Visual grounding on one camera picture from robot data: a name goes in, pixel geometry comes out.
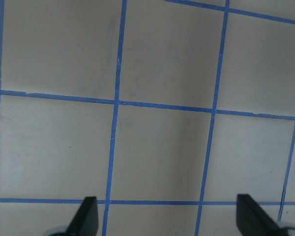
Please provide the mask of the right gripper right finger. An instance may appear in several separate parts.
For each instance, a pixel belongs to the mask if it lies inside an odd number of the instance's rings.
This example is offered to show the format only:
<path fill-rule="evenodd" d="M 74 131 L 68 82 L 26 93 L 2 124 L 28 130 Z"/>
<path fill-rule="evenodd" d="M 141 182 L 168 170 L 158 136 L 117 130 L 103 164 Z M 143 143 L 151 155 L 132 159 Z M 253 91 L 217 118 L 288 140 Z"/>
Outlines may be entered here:
<path fill-rule="evenodd" d="M 249 194 L 237 195 L 236 226 L 242 236 L 284 235 L 284 231 Z"/>

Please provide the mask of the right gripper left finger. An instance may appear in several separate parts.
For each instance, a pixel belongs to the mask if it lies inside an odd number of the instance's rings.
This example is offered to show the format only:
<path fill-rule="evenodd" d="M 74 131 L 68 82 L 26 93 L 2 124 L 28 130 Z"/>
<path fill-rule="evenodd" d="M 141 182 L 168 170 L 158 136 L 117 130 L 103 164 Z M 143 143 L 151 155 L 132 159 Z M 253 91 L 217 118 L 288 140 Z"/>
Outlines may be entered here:
<path fill-rule="evenodd" d="M 85 197 L 65 231 L 66 236 L 96 236 L 99 227 L 97 198 Z"/>

